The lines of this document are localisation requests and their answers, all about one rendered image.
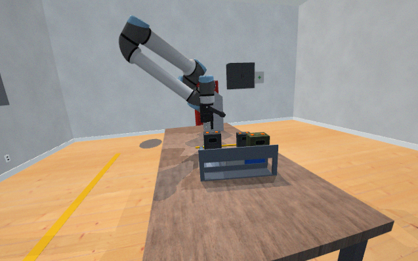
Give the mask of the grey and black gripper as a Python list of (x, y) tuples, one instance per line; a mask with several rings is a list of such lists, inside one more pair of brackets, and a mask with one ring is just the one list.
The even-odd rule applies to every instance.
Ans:
[[(213, 112), (209, 111), (210, 106), (212, 104), (200, 104), (200, 118), (201, 123), (207, 123), (206, 126), (204, 126), (204, 131), (213, 131)], [(208, 108), (206, 108), (208, 107)], [(209, 114), (210, 113), (210, 114)]]

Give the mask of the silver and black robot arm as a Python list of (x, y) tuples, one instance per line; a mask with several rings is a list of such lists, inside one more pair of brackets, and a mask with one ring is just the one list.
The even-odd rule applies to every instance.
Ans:
[[(177, 93), (195, 110), (200, 104), (215, 102), (215, 82), (212, 75), (202, 76), (206, 67), (196, 59), (188, 59), (176, 48), (154, 33), (150, 25), (130, 16), (121, 35), (119, 47), (130, 64), (136, 64), (166, 87)], [(142, 53), (139, 44), (149, 48), (183, 71), (178, 79)], [(196, 85), (199, 83), (199, 87)]]

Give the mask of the blue open bin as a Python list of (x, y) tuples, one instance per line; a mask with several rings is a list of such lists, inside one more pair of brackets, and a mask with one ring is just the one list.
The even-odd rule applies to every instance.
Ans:
[(253, 164), (253, 163), (265, 163), (265, 159), (245, 160), (245, 164)]

